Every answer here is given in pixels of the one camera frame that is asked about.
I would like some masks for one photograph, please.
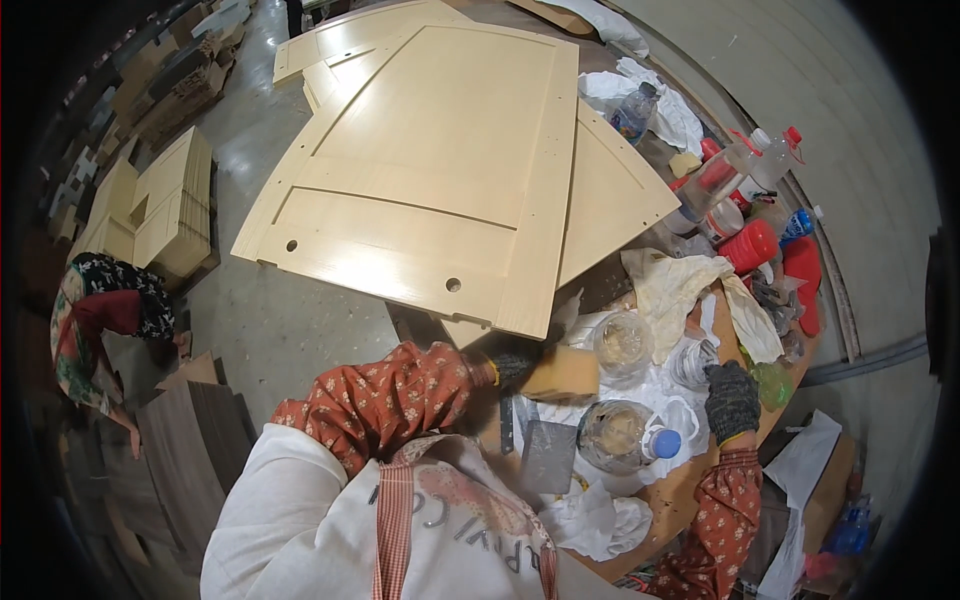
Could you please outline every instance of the red bottle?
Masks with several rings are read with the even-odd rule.
[[[776,256],[779,242],[770,224],[757,219],[721,244],[717,254],[733,263],[737,275],[744,275]]]

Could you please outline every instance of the red checkered strap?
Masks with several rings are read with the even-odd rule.
[[[540,583],[546,600],[557,599],[557,547],[534,510],[511,492],[490,470],[473,441],[458,435],[430,435],[411,441],[390,463],[380,462],[380,491],[376,502],[376,565],[373,568],[373,600],[400,600],[410,562],[410,522],[413,519],[414,463],[440,441],[462,448],[469,476],[506,496],[530,519],[544,540],[540,546]]]

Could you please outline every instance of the plastic bottle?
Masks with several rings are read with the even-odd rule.
[[[707,237],[710,244],[717,246],[743,229],[743,213],[733,200],[724,198],[697,224],[697,229]]]
[[[640,84],[640,89],[631,92],[613,112],[610,124],[632,146],[636,146],[647,131],[659,99],[655,87],[646,82]]]
[[[603,400],[590,406],[577,426],[577,449],[594,467],[628,475],[658,458],[673,458],[680,434],[654,421],[652,410],[630,400]]]
[[[798,145],[802,139],[795,127],[770,138],[770,147],[763,151],[763,156],[756,162],[750,177],[763,189],[776,190],[777,181],[783,179],[787,171],[797,165],[806,164]]]
[[[754,130],[750,139],[740,135],[742,141],[727,146],[704,163],[690,180],[677,190],[681,205],[677,210],[690,224],[690,231],[714,206],[736,189],[750,175],[763,150],[770,145],[770,138],[761,129]],[[686,227],[677,218],[664,219],[666,226],[677,234],[686,233]]]
[[[616,312],[593,329],[593,351],[610,378],[632,378],[653,358],[653,335],[636,313]]]
[[[783,233],[780,235],[780,247],[784,247],[793,240],[813,233],[817,221],[824,220],[824,211],[819,204],[813,207],[813,216],[805,208],[800,208],[790,215]]]
[[[778,241],[769,223],[756,220],[721,244],[717,254],[730,260],[737,275],[745,275],[777,255]]]

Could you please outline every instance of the white bottle cap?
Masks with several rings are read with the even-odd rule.
[[[767,148],[770,148],[770,136],[761,128],[756,128],[754,132],[750,134],[750,143],[754,145],[754,148],[763,152]]]

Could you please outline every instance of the checkered apron strap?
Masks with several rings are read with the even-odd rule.
[[[413,464],[430,447],[447,438],[437,435],[419,438],[404,446],[390,463],[380,463],[380,490],[376,500],[376,564],[373,567],[373,600],[400,600],[403,580],[410,563],[410,523],[414,512]],[[546,529],[523,500],[511,493],[514,501],[534,527],[547,540],[540,547],[540,584],[546,600],[558,600],[557,548]]]
[[[380,464],[376,502],[376,565],[373,599],[399,600],[410,560],[410,520],[413,518],[414,469],[406,461]]]

